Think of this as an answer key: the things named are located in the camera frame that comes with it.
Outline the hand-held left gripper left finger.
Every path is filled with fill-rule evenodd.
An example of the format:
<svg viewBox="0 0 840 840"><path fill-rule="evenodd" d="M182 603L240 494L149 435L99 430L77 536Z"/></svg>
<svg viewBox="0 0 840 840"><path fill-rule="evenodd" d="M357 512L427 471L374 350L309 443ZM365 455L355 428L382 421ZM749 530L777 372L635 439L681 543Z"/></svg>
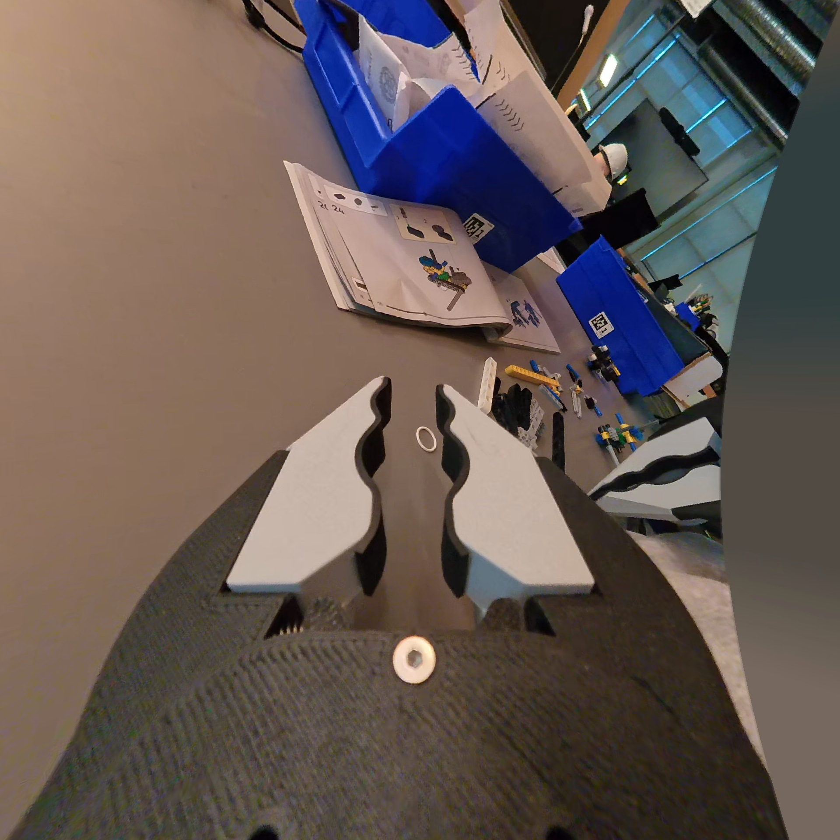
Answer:
<svg viewBox="0 0 840 840"><path fill-rule="evenodd" d="M282 451L280 471L229 572L236 593L356 597L385 568L382 496L392 383L375 377Z"/></svg>

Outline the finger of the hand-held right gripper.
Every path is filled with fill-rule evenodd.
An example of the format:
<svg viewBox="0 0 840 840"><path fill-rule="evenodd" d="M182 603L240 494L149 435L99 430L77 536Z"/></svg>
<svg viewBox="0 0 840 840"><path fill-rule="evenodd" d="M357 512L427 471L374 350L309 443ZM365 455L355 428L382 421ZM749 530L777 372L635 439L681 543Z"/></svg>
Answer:
<svg viewBox="0 0 840 840"><path fill-rule="evenodd" d="M721 522L721 468L699 466L666 484L643 484L614 490L599 507L621 518L671 523Z"/></svg>
<svg viewBox="0 0 840 840"><path fill-rule="evenodd" d="M656 433L627 456L588 495L604 496L611 491L654 484L675 469L714 466L719 464L720 452L719 433L707 418L701 417L661 434Z"/></svg>

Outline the blue plastic bin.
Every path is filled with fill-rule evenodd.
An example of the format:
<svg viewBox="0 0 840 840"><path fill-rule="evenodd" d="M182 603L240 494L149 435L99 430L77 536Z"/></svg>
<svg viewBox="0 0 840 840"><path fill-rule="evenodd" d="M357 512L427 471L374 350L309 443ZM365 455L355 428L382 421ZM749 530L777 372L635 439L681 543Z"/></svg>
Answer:
<svg viewBox="0 0 840 840"><path fill-rule="evenodd" d="M683 370L621 257L604 238L561 272L556 282L590 343L608 349L619 371L620 393L650 396Z"/></svg>
<svg viewBox="0 0 840 840"><path fill-rule="evenodd" d="M480 258L512 272L582 229L454 87L390 129L348 37L350 11L387 35L436 47L450 31L425 1L293 6L306 31L303 63L358 187L452 209Z"/></svg>

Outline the large grey display screen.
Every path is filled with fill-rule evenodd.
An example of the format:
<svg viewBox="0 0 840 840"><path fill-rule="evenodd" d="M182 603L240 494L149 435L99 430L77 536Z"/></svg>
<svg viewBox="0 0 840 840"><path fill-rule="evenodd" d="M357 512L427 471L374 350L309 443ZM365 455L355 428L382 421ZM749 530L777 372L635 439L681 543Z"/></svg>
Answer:
<svg viewBox="0 0 840 840"><path fill-rule="evenodd" d="M697 143L671 111L648 99L606 135L605 144L623 144L628 155L625 170L612 180L609 204L643 189L653 214L666 217L708 182Z"/></svg>

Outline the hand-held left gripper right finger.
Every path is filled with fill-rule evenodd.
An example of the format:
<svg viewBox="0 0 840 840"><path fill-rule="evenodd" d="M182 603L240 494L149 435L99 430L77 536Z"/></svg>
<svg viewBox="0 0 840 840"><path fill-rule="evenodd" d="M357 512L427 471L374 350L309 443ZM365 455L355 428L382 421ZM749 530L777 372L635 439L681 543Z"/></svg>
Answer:
<svg viewBox="0 0 840 840"><path fill-rule="evenodd" d="M526 447L454 387L436 388L444 500L442 568L480 622L493 603L589 595L595 579L543 476L546 458Z"/></svg>

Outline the long yellow lego beam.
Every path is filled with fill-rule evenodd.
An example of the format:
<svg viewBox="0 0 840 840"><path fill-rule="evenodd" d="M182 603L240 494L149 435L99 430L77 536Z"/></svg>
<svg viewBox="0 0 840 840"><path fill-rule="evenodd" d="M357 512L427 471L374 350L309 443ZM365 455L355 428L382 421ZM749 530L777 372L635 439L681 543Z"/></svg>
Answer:
<svg viewBox="0 0 840 840"><path fill-rule="evenodd" d="M528 382L536 386L545 386L556 392L563 391L561 384L554 378L543 375L538 371L528 370L512 364L504 370L504 373L508 377L520 382Z"/></svg>

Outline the open lego instruction booklet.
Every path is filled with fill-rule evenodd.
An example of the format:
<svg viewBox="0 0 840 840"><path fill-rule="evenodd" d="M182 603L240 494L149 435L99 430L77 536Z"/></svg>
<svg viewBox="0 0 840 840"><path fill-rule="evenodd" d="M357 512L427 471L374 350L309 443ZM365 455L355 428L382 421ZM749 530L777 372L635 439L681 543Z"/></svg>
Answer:
<svg viewBox="0 0 840 840"><path fill-rule="evenodd" d="M284 161L338 308L559 354L525 281L482 260L454 211L357 192Z"/></svg>

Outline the white paper bags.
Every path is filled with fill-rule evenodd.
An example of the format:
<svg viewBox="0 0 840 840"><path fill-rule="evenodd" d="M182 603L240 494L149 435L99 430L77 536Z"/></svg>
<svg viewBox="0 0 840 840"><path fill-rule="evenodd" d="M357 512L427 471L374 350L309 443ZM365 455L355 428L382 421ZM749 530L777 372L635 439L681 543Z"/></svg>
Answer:
<svg viewBox="0 0 840 840"><path fill-rule="evenodd" d="M359 17L358 59L373 99L395 131L453 87L575 217L601 212L612 187L593 154L510 31L495 1L469 2L465 30L476 70L455 35L425 47L380 33Z"/></svg>

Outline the lego gear assembly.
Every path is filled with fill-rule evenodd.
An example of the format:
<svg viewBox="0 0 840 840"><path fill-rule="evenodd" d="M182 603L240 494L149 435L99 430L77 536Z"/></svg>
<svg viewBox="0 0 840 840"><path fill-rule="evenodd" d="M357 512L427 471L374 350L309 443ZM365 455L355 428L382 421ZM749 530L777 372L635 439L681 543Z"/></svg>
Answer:
<svg viewBox="0 0 840 840"><path fill-rule="evenodd" d="M641 427L625 423L620 413L615 414L616 425L609 423L599 426L595 433L596 443L615 455L629 447L634 452L644 442L644 432Z"/></svg>

